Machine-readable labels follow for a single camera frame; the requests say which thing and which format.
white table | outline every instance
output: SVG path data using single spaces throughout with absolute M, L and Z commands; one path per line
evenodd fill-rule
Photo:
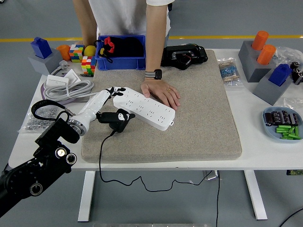
M 252 94 L 256 83 L 247 83 L 238 57 L 239 50 L 215 49 L 217 59 L 235 58 L 237 69 L 241 75 L 244 87 L 226 89 L 226 94 L 232 110 L 232 115 L 238 129 L 242 155 L 236 160 L 228 161 L 190 161 L 190 162 L 161 162 L 144 164 L 102 164 L 103 170 L 244 170 L 249 187 L 255 215 L 257 219 L 267 219 L 254 170 L 287 170 L 303 169 L 303 141 L 282 143 L 270 138 L 262 125 L 262 112 L 271 105 Z M 41 100 L 40 87 L 46 80 L 42 76 L 32 100 L 32 104 Z M 303 86 L 292 84 L 276 105 L 283 103 L 284 98 L 303 98 Z M 68 104 L 74 113 L 83 107 L 83 103 Z M 303 109 L 296 109 L 303 116 Z M 9 158 L 9 166 L 17 167 L 33 157 L 38 148 L 35 139 L 39 134 L 19 134 Z M 73 169 L 86 170 L 84 190 L 78 221 L 88 221 L 89 204 L 84 204 L 92 196 L 92 187 L 97 163 L 87 163 L 81 158 L 81 139 L 76 144 L 64 144 L 77 155 L 78 161 Z

rubik's cube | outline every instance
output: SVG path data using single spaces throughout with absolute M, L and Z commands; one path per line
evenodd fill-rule
M 82 71 L 84 74 L 94 75 L 97 61 L 95 57 L 84 56 L 82 59 Z
M 71 45 L 71 49 L 69 51 L 71 61 L 74 63 L 81 63 L 83 59 L 84 53 L 84 45 Z

white power strip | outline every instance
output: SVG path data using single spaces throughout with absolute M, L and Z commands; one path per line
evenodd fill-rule
M 151 98 L 146 98 L 129 87 L 125 87 L 122 96 L 115 96 L 114 106 L 124 109 L 151 126 L 165 131 L 173 125 L 175 110 Z

orange cup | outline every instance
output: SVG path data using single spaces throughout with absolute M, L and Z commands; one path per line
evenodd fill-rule
M 63 60 L 66 60 L 66 61 L 71 60 L 70 53 L 69 53 L 71 47 L 69 45 L 60 45 L 56 49 L 58 51 L 60 51 Z
M 268 65 L 275 52 L 275 46 L 269 44 L 265 45 L 257 59 L 257 62 L 261 65 Z
M 262 50 L 263 46 L 265 45 L 267 38 L 269 36 L 269 33 L 266 31 L 258 31 L 255 40 L 252 42 L 252 49 L 256 51 Z

hand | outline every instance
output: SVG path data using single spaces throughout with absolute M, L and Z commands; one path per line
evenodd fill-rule
M 179 92 L 164 80 L 145 78 L 145 81 L 141 84 L 141 90 L 146 98 L 149 98 L 151 93 L 153 93 L 163 104 L 171 106 L 174 110 L 177 110 L 178 106 L 180 106 L 179 99 L 181 96 Z

